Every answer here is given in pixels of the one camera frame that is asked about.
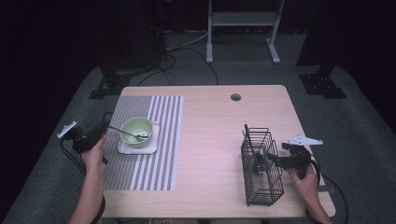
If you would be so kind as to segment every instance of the light wood tabletop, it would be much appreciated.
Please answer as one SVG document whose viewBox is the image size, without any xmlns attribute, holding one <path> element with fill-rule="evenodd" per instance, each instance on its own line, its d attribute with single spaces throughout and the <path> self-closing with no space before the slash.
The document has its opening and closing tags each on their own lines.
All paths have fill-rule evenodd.
<svg viewBox="0 0 396 224">
<path fill-rule="evenodd" d="M 241 99 L 234 101 L 233 94 Z M 138 95 L 184 97 L 175 190 L 105 190 L 104 217 L 305 216 L 287 172 L 282 175 L 285 193 L 276 203 L 248 206 L 246 202 L 241 160 L 244 125 L 269 128 L 279 155 L 286 151 L 281 143 L 297 134 L 305 136 L 283 86 L 128 87 L 121 93 Z M 319 198 L 332 217 L 335 208 L 329 192 L 320 192 Z"/>
</svg>

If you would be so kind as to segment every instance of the black wire basket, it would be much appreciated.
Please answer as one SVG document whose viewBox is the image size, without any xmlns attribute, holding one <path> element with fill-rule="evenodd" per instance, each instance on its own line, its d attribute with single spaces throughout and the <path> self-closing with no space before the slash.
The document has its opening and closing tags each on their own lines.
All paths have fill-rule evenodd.
<svg viewBox="0 0 396 224">
<path fill-rule="evenodd" d="M 276 167 L 267 153 L 277 155 L 276 141 L 268 128 L 248 128 L 241 146 L 247 206 L 273 205 L 284 193 L 282 169 Z"/>
</svg>

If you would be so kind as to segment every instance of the placemat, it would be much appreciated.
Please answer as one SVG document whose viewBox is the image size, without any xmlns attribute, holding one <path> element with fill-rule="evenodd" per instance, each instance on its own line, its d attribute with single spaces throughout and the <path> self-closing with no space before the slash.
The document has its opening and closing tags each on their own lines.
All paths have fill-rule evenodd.
<svg viewBox="0 0 396 224">
<path fill-rule="evenodd" d="M 104 151 L 109 163 L 105 189 L 174 190 L 177 177 L 178 142 L 183 96 L 121 96 L 110 125 L 120 128 L 135 117 L 161 125 L 157 150 L 149 155 L 118 152 L 120 134 L 107 130 Z"/>
</svg>

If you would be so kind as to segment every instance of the green bowl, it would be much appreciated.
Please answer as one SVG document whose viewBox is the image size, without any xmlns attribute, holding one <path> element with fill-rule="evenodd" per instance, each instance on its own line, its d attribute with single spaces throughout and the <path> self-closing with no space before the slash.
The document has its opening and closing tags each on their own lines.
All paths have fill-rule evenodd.
<svg viewBox="0 0 396 224">
<path fill-rule="evenodd" d="M 122 141 L 131 145 L 131 147 L 145 147 L 152 136 L 152 123 L 149 119 L 145 118 L 134 118 L 127 120 L 121 127 L 121 130 L 126 133 L 120 133 Z M 127 133 L 131 134 L 142 134 L 146 133 L 148 135 L 147 139 L 139 139 L 133 137 Z"/>
</svg>

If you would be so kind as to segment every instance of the spoon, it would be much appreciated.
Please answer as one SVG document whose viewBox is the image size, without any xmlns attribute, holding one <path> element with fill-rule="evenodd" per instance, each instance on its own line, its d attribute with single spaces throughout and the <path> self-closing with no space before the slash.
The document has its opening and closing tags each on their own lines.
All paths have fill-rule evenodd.
<svg viewBox="0 0 396 224">
<path fill-rule="evenodd" d="M 123 131 L 123 130 L 120 130 L 120 129 L 118 129 L 118 128 L 112 127 L 112 126 L 110 126 L 110 125 L 109 125 L 108 127 L 111 128 L 111 129 L 117 130 L 117 131 L 119 131 L 120 133 L 126 133 L 126 134 L 128 134 L 128 135 L 131 135 L 131 136 L 133 136 L 133 137 L 135 137 L 135 138 L 138 138 L 138 139 L 141 139 L 141 140 L 145 140 L 145 139 L 149 138 L 149 136 L 146 135 L 146 134 L 132 134 L 132 133 L 127 133 L 127 132 L 125 132 L 125 131 Z"/>
</svg>

